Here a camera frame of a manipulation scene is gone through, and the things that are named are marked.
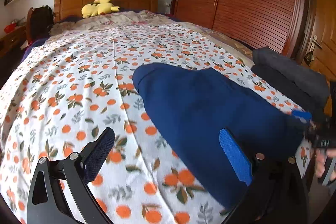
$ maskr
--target yellow plush toy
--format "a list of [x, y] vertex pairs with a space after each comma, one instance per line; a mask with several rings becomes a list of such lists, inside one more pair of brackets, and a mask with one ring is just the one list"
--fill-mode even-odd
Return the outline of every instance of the yellow plush toy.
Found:
[[119, 6], [113, 6], [111, 0], [95, 0], [91, 4], [87, 4], [82, 9], [83, 18], [94, 17], [100, 14], [108, 14], [111, 11], [118, 12]]

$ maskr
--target dark gray cloth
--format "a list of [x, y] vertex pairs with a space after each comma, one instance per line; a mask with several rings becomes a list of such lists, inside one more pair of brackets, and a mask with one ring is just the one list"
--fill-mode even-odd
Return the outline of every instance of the dark gray cloth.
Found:
[[312, 97], [317, 105], [325, 107], [330, 90], [324, 75], [298, 65], [294, 60], [280, 55], [268, 47], [255, 49], [253, 51], [253, 62], [256, 65], [264, 65], [277, 70]]
[[323, 113], [323, 107], [317, 105], [315, 100], [307, 93], [299, 89], [295, 83], [288, 80], [277, 70], [261, 65], [254, 65], [251, 71], [264, 79], [267, 84], [276, 88], [283, 95], [293, 100], [296, 104], [302, 107], [305, 111], [312, 114], [312, 120], [315, 122], [324, 122], [325, 114]]

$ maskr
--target blue blanket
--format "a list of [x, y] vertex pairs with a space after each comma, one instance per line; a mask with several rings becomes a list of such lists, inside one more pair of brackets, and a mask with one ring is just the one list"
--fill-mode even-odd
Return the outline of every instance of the blue blanket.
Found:
[[22, 59], [21, 59], [21, 63], [27, 58], [27, 56], [30, 54], [30, 52], [32, 51], [33, 48], [35, 47], [40, 47], [43, 46], [44, 43], [49, 39], [49, 37], [44, 37], [44, 38], [40, 38], [37, 39], [33, 42], [33, 44], [31, 44], [30, 46], [27, 47]]
[[228, 128], [249, 152], [278, 160], [293, 156], [303, 138], [294, 117], [212, 68], [142, 65], [133, 84], [161, 135], [226, 209], [243, 197], [247, 186], [219, 144], [221, 129]]

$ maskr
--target bedsheet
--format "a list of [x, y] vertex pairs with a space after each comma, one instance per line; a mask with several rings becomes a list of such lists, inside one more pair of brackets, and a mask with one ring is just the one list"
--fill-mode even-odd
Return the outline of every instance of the bedsheet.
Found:
[[[300, 109], [241, 59], [164, 16], [142, 11], [81, 20], [33, 48], [0, 90], [0, 193], [22, 223], [38, 159], [81, 151], [107, 126], [115, 147], [88, 187], [114, 223], [223, 221], [227, 210], [161, 137], [134, 89], [133, 71], [150, 62], [212, 67], [283, 112]], [[310, 151], [305, 141], [298, 148], [301, 175]], [[66, 181], [60, 183], [84, 222]]]

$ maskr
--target blue plastic piece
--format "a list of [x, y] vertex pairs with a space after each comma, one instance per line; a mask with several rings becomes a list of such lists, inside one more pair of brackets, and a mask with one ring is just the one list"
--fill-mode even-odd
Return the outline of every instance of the blue plastic piece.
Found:
[[292, 116], [299, 118], [301, 122], [304, 122], [304, 123], [307, 123], [312, 118], [312, 115], [310, 112], [303, 112], [300, 110], [292, 110]]
[[228, 130], [222, 129], [220, 131], [219, 143], [238, 179], [245, 182], [246, 185], [249, 186], [253, 178], [251, 162]]

